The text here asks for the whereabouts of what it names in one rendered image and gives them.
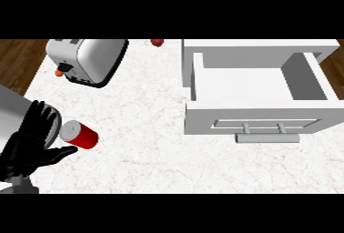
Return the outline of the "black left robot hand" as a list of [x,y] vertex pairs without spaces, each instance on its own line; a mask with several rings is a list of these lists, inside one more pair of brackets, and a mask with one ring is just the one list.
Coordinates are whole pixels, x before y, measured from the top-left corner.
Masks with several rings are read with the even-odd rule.
[[54,118],[56,114],[44,107],[44,102],[35,100],[0,154],[0,181],[29,176],[38,167],[56,164],[78,151],[75,146],[44,148]]

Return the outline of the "red can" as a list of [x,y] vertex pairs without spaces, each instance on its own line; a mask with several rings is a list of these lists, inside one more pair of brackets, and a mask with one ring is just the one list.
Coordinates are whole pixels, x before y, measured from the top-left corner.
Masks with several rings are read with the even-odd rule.
[[62,125],[59,137],[70,145],[84,149],[93,148],[98,140],[97,132],[76,120],[69,120]]

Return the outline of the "white open drawer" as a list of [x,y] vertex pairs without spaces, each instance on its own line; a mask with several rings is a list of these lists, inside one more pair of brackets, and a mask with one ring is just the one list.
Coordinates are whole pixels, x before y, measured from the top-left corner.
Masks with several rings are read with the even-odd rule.
[[187,135],[313,134],[344,123],[336,98],[310,53],[295,53],[279,68],[206,68],[193,55]]

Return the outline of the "white drawer cabinet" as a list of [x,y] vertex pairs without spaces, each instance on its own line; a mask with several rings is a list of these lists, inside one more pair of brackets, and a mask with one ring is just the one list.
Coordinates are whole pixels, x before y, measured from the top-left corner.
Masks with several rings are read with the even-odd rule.
[[279,68],[293,53],[311,53],[320,63],[338,47],[335,39],[183,39],[183,87],[190,87],[196,53],[206,68]]

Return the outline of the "white toaster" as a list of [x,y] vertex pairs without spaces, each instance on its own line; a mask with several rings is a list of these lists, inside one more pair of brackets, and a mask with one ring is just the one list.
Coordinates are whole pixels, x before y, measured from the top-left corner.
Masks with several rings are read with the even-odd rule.
[[126,39],[51,39],[45,45],[54,75],[84,86],[107,85],[126,51]]

